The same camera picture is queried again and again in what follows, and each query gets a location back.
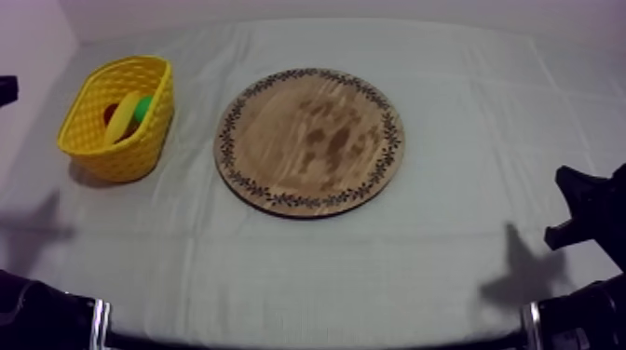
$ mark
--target plastic basket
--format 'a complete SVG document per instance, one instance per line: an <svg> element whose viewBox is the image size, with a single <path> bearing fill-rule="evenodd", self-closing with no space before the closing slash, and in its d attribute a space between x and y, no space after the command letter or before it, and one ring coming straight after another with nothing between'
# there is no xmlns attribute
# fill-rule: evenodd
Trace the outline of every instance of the plastic basket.
<svg viewBox="0 0 626 350"><path fill-rule="evenodd" d="M104 146L104 109L131 91L152 95L139 128L129 138ZM154 56L133 56L94 71L68 113L57 144L96 177L131 182L157 164L174 112L171 65Z"/></svg>

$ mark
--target round wooden board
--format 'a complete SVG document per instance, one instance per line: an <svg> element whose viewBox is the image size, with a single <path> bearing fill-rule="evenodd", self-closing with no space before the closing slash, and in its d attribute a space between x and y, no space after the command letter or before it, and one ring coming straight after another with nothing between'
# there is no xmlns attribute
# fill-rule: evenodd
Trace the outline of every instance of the round wooden board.
<svg viewBox="0 0 626 350"><path fill-rule="evenodd" d="M228 106L213 147L228 187L281 216L314 218L378 194L400 165L404 130L375 87L324 69L272 74Z"/></svg>

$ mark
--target floral border pattern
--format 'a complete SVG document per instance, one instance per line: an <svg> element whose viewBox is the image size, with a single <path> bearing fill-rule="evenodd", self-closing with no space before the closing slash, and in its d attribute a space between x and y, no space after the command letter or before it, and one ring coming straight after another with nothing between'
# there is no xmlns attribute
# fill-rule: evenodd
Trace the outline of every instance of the floral border pattern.
<svg viewBox="0 0 626 350"><path fill-rule="evenodd" d="M366 182L363 182L357 188L347 188L338 195L327 195L324 198L316 198L311 196L287 195L286 193L274 194L269 191L268 187L264 187L255 180L241 174L235 169L235 140L232 137L233 131L237 128L237 122L241 118L241 111L246 105L246 100L252 98L264 90L271 88L277 82L284 82L289 79L297 79L304 76L318 75L322 78L332 80L338 84L354 87L359 93L365 96L368 101L373 102L384 113L382 115L383 139L387 143L387 147L382 149L381 156L376 160L374 171L368 174ZM357 77L344 75L338 72L307 68L293 69L276 74L272 74L251 87L243 91L242 97L237 98L230 107L228 114L225 116L224 126L220 131L218 138L220 139L220 159L219 163L227 171L225 176L232 183L237 184L248 192L248 195L264 198L272 207L276 205L287 206L289 208L305 207L308 209L316 209L320 207L336 207L348 201L356 201L363 199L372 191L372 188L380 183L385 177L388 168L395 161L396 150L400 148L401 137L400 132L394 124L394 116L389 111L389 104L381 94L367 83L364 83Z"/></svg>

